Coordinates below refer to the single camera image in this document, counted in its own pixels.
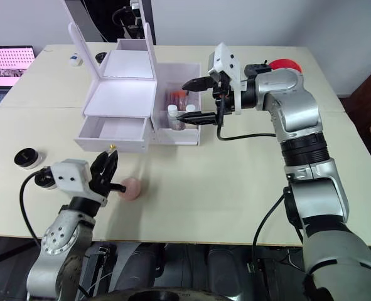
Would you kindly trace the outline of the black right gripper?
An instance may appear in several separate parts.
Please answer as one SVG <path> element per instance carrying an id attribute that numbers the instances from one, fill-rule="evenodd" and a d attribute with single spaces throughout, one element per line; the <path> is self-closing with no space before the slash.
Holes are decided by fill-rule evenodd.
<path id="1" fill-rule="evenodd" d="M 234 91 L 230 84 L 230 77 L 223 71 L 218 74 L 218 80 L 212 77 L 200 77 L 188 80 L 181 87 L 184 91 L 203 92 L 213 88 L 212 96 L 215 99 L 217 113 L 214 112 L 186 112 L 176 119 L 191 125 L 223 125 L 224 115 L 234 111 Z"/>

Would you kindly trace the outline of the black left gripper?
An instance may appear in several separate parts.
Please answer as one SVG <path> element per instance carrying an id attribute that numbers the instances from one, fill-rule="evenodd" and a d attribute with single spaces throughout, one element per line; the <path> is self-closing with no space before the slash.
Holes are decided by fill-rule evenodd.
<path id="1" fill-rule="evenodd" d="M 119 193 L 126 192 L 127 187 L 118 184 L 110 183 L 118 165 L 118 152 L 114 150 L 111 153 L 106 151 L 100 153 L 90 167 L 92 180 L 89 182 L 90 189 L 102 196 L 100 205 L 107 205 L 107 198 L 110 191 Z"/>

